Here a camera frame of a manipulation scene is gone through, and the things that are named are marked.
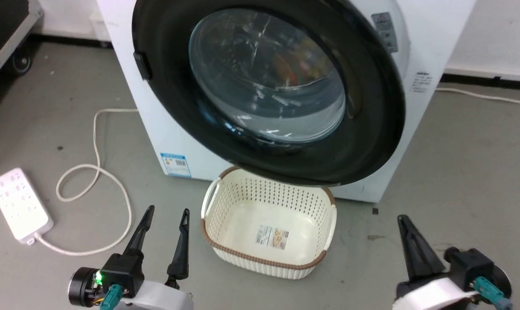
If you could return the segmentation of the black text warning sticker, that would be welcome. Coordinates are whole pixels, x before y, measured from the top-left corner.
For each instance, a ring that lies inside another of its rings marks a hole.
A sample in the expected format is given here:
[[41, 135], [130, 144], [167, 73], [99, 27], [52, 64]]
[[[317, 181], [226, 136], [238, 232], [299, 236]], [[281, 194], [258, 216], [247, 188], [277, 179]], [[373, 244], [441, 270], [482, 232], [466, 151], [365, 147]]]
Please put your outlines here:
[[410, 92], [426, 93], [431, 86], [433, 77], [429, 72], [417, 72], [410, 86]]

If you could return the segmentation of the blue energy label sticker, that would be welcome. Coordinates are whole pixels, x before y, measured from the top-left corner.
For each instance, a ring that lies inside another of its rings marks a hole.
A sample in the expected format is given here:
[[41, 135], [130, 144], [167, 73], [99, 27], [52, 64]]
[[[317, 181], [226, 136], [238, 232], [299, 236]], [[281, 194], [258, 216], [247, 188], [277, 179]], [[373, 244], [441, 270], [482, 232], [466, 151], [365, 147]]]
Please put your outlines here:
[[160, 153], [166, 174], [172, 177], [191, 178], [187, 159], [183, 155]]

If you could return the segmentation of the round black washing machine door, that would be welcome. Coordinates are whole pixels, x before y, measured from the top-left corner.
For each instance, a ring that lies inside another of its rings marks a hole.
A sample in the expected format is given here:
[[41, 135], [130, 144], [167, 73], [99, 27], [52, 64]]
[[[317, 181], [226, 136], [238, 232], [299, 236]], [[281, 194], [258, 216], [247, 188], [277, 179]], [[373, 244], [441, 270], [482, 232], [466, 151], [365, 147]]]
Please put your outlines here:
[[[405, 126], [399, 70], [348, 0], [136, 0], [134, 57], [203, 147], [263, 177], [338, 186], [390, 159]], [[311, 51], [330, 73], [283, 87], [272, 57]]]

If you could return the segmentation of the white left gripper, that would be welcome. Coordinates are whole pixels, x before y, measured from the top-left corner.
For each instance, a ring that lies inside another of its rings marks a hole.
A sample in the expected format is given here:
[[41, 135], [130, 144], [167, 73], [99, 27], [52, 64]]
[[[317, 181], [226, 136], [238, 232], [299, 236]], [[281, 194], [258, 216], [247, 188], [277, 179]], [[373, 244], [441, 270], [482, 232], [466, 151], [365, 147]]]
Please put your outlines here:
[[[155, 206], [148, 206], [126, 246], [123, 257], [143, 258], [142, 246], [152, 225]], [[144, 281], [134, 298], [122, 298], [121, 310], [194, 310], [192, 296], [180, 288], [178, 281], [189, 278], [189, 209], [183, 210], [179, 225], [179, 240], [172, 262], [167, 268], [165, 285]]]

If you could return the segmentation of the cream perforated laundry basket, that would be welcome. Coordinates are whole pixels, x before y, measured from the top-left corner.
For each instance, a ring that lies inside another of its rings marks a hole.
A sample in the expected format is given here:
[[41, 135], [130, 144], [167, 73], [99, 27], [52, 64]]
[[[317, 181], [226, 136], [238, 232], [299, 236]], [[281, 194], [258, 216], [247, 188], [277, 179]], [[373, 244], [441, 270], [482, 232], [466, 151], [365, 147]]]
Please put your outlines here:
[[[307, 277], [325, 258], [337, 222], [327, 188], [289, 185], [229, 167], [209, 186], [201, 232], [223, 261], [288, 280]], [[289, 231], [286, 249], [255, 243], [261, 224]]]

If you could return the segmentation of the white power strip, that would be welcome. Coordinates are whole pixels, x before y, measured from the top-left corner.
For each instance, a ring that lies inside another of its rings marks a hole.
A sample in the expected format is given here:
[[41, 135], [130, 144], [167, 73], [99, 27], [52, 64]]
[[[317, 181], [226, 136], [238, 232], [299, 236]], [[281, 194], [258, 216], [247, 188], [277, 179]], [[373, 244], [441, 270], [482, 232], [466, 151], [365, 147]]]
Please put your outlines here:
[[0, 210], [22, 245], [33, 245], [54, 225], [30, 180], [20, 167], [0, 175]]

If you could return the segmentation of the black wheeled equipment case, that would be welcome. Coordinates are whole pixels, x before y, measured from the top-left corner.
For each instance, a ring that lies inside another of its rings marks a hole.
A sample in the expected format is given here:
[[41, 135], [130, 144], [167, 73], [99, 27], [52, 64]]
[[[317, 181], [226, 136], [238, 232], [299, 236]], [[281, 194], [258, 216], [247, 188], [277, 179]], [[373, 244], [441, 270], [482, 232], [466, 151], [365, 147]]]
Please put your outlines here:
[[25, 42], [42, 16], [38, 0], [0, 0], [0, 72], [22, 76], [29, 71]]

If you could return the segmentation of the paper label in basket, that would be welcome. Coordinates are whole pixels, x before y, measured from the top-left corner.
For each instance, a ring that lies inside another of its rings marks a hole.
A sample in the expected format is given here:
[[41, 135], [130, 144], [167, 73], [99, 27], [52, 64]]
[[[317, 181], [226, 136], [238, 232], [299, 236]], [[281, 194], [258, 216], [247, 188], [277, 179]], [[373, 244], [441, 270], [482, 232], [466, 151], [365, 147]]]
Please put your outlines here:
[[286, 249], [289, 231], [261, 224], [258, 228], [255, 243], [278, 249]]

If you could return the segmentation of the orange clothing behind door glass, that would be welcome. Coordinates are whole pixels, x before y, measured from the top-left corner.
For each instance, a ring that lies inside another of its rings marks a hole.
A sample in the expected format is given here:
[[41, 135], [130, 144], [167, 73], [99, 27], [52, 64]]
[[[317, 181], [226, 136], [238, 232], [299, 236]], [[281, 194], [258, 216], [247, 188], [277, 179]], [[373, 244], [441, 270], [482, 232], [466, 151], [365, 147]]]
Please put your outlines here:
[[330, 73], [326, 58], [319, 58], [311, 51], [279, 51], [272, 57], [275, 73], [283, 87], [305, 86], [323, 79]]

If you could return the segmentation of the grey sticker on washer front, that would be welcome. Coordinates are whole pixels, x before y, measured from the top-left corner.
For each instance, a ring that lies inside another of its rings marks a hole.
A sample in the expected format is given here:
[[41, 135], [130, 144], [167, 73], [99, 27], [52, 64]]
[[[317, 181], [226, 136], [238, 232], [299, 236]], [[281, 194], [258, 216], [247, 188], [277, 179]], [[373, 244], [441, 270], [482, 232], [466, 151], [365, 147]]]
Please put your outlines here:
[[398, 42], [390, 13], [378, 12], [372, 14], [371, 19], [387, 51], [389, 53], [397, 53], [399, 51]]

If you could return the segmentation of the white front-load washing machine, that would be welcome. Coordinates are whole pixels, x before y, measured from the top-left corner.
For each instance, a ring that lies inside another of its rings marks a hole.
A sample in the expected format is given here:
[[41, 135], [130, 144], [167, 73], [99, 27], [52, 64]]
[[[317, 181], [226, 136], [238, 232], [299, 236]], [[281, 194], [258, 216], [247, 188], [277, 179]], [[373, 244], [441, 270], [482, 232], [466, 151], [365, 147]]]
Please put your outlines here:
[[[96, 1], [138, 113], [164, 173], [166, 174], [166, 170], [160, 153], [185, 156], [192, 179], [214, 180], [227, 167], [237, 166], [193, 139], [166, 111], [148, 82], [143, 79], [134, 57], [131, 33], [136, 0]], [[389, 12], [391, 15], [399, 51], [390, 55], [402, 81], [406, 103], [405, 125], [396, 150], [372, 175], [345, 185], [309, 187], [330, 188], [337, 198], [377, 203], [384, 195], [419, 126], [477, 0], [348, 1], [354, 4], [373, 26], [372, 14]], [[409, 91], [417, 72], [429, 72], [433, 77], [426, 93]]]

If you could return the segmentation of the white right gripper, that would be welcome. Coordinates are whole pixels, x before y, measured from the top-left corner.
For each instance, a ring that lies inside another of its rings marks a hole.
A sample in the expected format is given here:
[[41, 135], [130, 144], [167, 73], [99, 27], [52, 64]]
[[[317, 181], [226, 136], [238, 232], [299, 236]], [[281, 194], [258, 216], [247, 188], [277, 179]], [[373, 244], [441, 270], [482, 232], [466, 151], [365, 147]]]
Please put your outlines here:
[[445, 273], [442, 261], [409, 216], [400, 214], [397, 223], [408, 284], [433, 281], [398, 298], [392, 310], [466, 310], [478, 292], [463, 291], [447, 277], [435, 280]]

